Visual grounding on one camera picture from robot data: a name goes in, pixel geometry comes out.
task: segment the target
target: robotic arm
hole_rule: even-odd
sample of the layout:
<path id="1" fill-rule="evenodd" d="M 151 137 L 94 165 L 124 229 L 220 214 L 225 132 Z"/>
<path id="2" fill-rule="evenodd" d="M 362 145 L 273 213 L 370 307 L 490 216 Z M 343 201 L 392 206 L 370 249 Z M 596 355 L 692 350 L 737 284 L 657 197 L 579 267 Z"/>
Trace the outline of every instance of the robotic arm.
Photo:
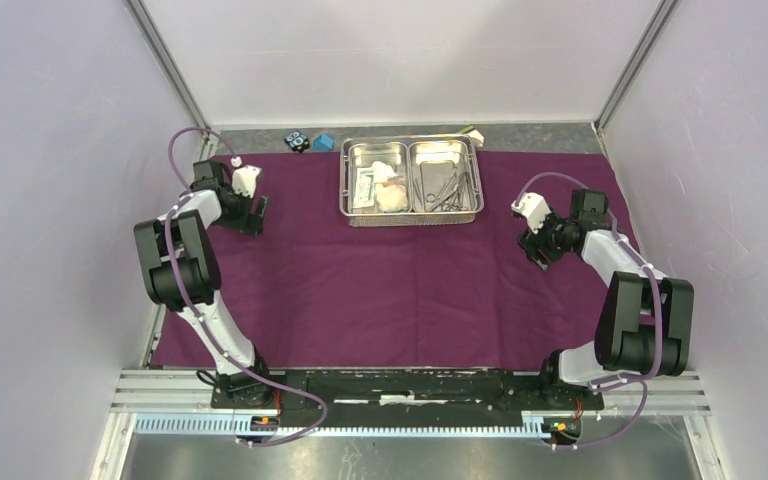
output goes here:
<path id="1" fill-rule="evenodd" d="M 693 287 L 652 268 L 658 298 L 641 258 L 628 237 L 611 231 L 608 198 L 600 191 L 573 191 L 570 216 L 562 218 L 546 200 L 532 192 L 511 209 L 525 218 L 528 229 L 517 243 L 529 260 L 543 270 L 574 252 L 593 267 L 608 286 L 595 339 L 581 347 L 552 353 L 541 368 L 548 384 L 587 386 L 611 373 L 648 373 L 655 361 L 655 327 L 641 324 L 642 314 L 661 309 L 662 357 L 656 375 L 678 376 L 687 365 L 693 313 Z"/>
<path id="2" fill-rule="evenodd" d="M 174 215 L 171 224 L 174 245 L 167 245 L 164 238 L 167 214 L 137 224 L 134 238 L 149 297 L 186 320 L 199 335 L 216 363 L 215 387 L 228 400 L 261 405 L 269 399 L 271 389 L 249 378 L 237 365 L 264 377 L 268 377 L 268 371 L 252 342 L 237 328 L 222 300 L 219 291 L 222 277 L 207 238 L 207 227 L 214 223 L 252 236 L 263 231 L 268 198 L 261 197 L 251 211 L 261 170 L 253 166 L 243 167 L 240 162 L 235 162 L 235 167 L 238 168 L 231 172 L 224 164 L 212 160 L 193 165 L 195 180 L 191 193 L 186 194 L 191 198 L 171 213 Z M 225 180 L 226 174 L 230 184 Z M 185 305 L 169 261 L 170 255 L 178 258 L 181 278 L 203 316 L 203 325 L 199 325 L 200 319 Z M 216 344 L 208 334 L 212 334 Z M 226 352 L 233 356 L 234 362 L 225 356 Z"/>

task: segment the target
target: blue block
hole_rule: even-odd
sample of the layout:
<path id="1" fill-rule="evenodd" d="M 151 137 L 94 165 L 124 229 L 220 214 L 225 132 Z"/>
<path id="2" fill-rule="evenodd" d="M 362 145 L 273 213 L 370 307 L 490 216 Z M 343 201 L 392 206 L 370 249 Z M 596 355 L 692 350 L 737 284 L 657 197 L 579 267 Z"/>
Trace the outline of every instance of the blue block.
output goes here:
<path id="1" fill-rule="evenodd" d="M 323 133 L 313 139 L 311 150 L 313 150 L 314 152 L 330 152 L 333 149 L 334 149 L 334 139 L 332 139 L 328 135 L 325 135 Z"/>

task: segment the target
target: wall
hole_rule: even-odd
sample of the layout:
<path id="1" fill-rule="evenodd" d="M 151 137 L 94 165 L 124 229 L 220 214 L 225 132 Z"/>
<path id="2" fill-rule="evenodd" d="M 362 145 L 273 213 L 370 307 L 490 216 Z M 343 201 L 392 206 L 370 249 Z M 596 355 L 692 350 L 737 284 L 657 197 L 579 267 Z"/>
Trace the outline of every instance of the wall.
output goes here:
<path id="1" fill-rule="evenodd" d="M 188 123 L 123 2 L 0 2 L 0 479 L 89 475 L 148 329 L 131 229 Z"/>
<path id="2" fill-rule="evenodd" d="M 644 250 L 696 288 L 732 473 L 768 478 L 768 2 L 679 2 L 606 141 Z"/>
<path id="3" fill-rule="evenodd" d="M 146 0 L 214 124 L 592 120 L 657 0 Z"/>

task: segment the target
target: silver tray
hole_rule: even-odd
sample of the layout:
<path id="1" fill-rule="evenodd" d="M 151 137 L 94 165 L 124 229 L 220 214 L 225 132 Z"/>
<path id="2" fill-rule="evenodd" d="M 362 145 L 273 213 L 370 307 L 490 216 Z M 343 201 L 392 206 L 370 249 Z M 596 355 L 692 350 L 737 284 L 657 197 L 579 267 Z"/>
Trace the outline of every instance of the silver tray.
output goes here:
<path id="1" fill-rule="evenodd" d="M 340 162 L 340 211 L 353 227 L 469 223 L 484 208 L 475 147 L 466 135 L 348 139 Z M 357 169 L 380 161 L 406 177 L 408 210 L 353 208 Z"/>

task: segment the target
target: purple tablecloth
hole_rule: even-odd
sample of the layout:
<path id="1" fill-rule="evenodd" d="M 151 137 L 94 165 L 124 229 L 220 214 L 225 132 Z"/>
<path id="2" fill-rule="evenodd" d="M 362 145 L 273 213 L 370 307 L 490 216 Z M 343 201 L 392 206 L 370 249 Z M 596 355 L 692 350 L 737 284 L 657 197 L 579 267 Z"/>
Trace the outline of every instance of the purple tablecloth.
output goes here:
<path id="1" fill-rule="evenodd" d="M 270 197 L 258 238 L 212 227 L 222 296 L 270 366 L 491 366 L 536 370 L 557 348 L 593 339 L 606 288 L 573 254 L 543 272 L 516 244 L 510 204 L 553 170 L 628 211 L 601 155 L 479 152 L 486 206 L 467 225 L 351 228 L 338 210 L 337 154 L 248 155 Z M 566 215 L 574 187 L 532 190 Z M 154 365 L 207 367 L 195 332 L 166 318 Z"/>

